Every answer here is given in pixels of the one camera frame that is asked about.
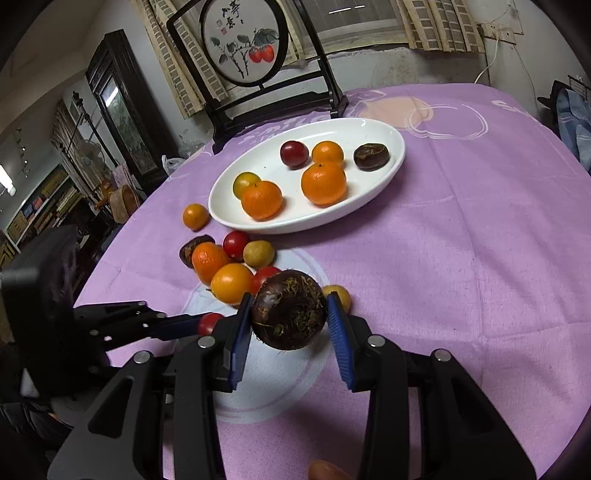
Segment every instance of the wire basket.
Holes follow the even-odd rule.
[[[570,75],[569,85],[575,92],[577,92],[581,97],[583,97],[585,102],[589,101],[589,92],[591,92],[591,87],[588,87],[583,82],[574,77],[571,77]]]

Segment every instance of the painted leaf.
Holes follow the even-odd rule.
[[[255,34],[254,44],[263,47],[275,43],[279,39],[279,33],[272,28],[262,28]]]

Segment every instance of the plate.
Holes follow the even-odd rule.
[[[329,207],[310,203],[301,191],[300,180],[306,166],[292,170],[281,161],[283,143],[298,140],[308,147],[324,140],[337,142],[345,153],[345,174],[348,195]],[[388,147],[390,159],[378,170],[362,171],[353,162],[353,152],[365,143],[381,143]],[[406,149],[398,130],[368,118],[335,118],[302,125],[282,132],[251,148],[238,157],[216,180],[209,194],[209,212],[222,225],[250,233],[291,233],[308,230],[338,220],[373,200],[394,178],[404,161]],[[282,211],[274,218],[257,222],[242,209],[232,193],[236,177],[251,171],[262,180],[276,183],[284,198]]]

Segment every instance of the power socket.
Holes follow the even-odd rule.
[[[482,30],[485,38],[492,38],[493,40],[504,41],[512,45],[517,45],[515,41],[515,32],[507,25],[499,25],[498,23],[483,23]]]

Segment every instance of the red cherry tomato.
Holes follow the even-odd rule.
[[[201,320],[199,320],[197,335],[211,335],[213,328],[216,326],[216,323],[219,319],[223,319],[223,315],[221,313],[211,312],[203,315]]]
[[[226,255],[232,260],[235,262],[241,262],[243,260],[242,252],[244,252],[244,247],[250,241],[251,238],[247,233],[234,230],[226,235],[226,238],[223,240],[222,248],[226,252]]]
[[[260,63],[262,60],[262,53],[261,53],[260,48],[255,48],[255,47],[251,48],[248,51],[248,56],[251,58],[251,60],[254,63]]]
[[[308,151],[308,147],[302,142],[289,140],[289,142],[285,142],[281,146],[279,155],[285,165],[291,168],[297,168],[308,161],[310,152]]]
[[[281,270],[279,270],[277,267],[269,265],[268,267],[263,267],[258,272],[256,272],[254,278],[252,279],[251,293],[256,295],[258,289],[261,288],[261,285],[263,285],[265,280],[269,277],[272,277],[276,273],[279,273],[280,271]]]
[[[262,49],[261,58],[266,62],[272,62],[275,58],[275,50],[270,45],[267,45],[265,48]]]

